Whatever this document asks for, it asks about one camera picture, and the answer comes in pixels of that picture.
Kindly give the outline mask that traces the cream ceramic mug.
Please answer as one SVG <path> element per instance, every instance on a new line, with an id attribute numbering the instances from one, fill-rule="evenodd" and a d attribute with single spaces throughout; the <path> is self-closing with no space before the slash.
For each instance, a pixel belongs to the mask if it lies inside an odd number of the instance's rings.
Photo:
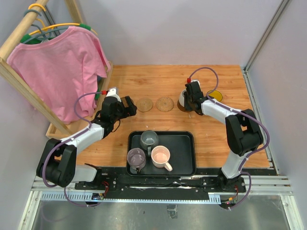
<path id="1" fill-rule="evenodd" d="M 179 99 L 178 99 L 178 103 L 184 107 L 185 106 L 185 97 L 184 97 L 184 93 L 186 90 L 183 90 L 180 95 L 179 95 Z"/>

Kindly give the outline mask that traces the woven rattan coaster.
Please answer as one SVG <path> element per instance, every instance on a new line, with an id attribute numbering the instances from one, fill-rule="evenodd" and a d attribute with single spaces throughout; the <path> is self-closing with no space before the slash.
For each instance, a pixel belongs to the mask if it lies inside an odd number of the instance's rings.
<path id="1" fill-rule="evenodd" d="M 137 109 L 141 112 L 147 112 L 152 109 L 153 102 L 149 98 L 141 98 L 136 103 Z"/>
<path id="2" fill-rule="evenodd" d="M 160 97 L 155 106 L 161 112 L 169 112 L 174 108 L 174 101 L 170 97 Z"/>

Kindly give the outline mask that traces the yellow glass mug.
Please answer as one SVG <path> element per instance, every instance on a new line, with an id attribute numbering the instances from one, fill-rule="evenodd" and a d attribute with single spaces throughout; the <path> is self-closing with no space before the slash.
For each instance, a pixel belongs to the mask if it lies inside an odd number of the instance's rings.
<path id="1" fill-rule="evenodd" d="M 217 91 L 217 90 L 215 90 L 215 91 L 208 91 L 207 92 L 208 93 L 208 95 L 210 96 L 210 97 L 213 97 L 214 99 L 216 99 L 216 96 L 217 95 L 219 95 L 219 94 L 221 94 L 219 91 Z"/>

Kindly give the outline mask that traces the grey ceramic mug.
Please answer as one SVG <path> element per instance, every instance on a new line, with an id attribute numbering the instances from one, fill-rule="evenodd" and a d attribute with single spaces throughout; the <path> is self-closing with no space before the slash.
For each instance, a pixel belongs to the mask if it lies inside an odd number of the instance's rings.
<path id="1" fill-rule="evenodd" d="M 144 131 L 141 134 L 140 145 L 147 151 L 149 157 L 151 157 L 152 150 L 158 146 L 159 137 L 156 132 L 152 130 Z"/>

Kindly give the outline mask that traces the pink ceramic mug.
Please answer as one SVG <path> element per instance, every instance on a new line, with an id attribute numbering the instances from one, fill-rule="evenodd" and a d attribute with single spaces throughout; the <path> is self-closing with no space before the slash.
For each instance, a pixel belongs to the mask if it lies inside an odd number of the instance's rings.
<path id="1" fill-rule="evenodd" d="M 169 172 L 173 170 L 169 163 L 170 151 L 165 146 L 156 146 L 151 152 L 152 163 L 156 168 L 165 168 Z"/>

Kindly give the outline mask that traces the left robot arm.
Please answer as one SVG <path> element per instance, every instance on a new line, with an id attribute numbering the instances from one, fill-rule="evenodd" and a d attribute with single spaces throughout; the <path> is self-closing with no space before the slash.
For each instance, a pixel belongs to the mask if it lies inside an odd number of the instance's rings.
<path id="1" fill-rule="evenodd" d="M 47 141 L 36 169 L 36 175 L 47 187 L 66 187 L 73 182 L 86 182 L 91 189 L 102 186 L 99 168 L 93 165 L 77 165 L 79 153 L 97 141 L 116 131 L 114 125 L 122 119 L 136 115 L 137 107 L 129 96 L 120 99 L 105 97 L 102 108 L 90 124 L 79 132 L 63 139 Z"/>

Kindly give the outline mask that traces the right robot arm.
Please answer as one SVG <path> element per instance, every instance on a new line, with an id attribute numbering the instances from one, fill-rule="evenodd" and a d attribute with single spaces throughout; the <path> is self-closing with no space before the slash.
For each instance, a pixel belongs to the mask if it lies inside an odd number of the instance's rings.
<path id="1" fill-rule="evenodd" d="M 217 185 L 220 190 L 227 192 L 240 178 L 248 154 L 263 143 L 260 125 L 252 110 L 235 110 L 210 96 L 205 96 L 198 81 L 185 84 L 183 96 L 185 110 L 210 116 L 225 125 L 230 152 L 218 174 Z"/>

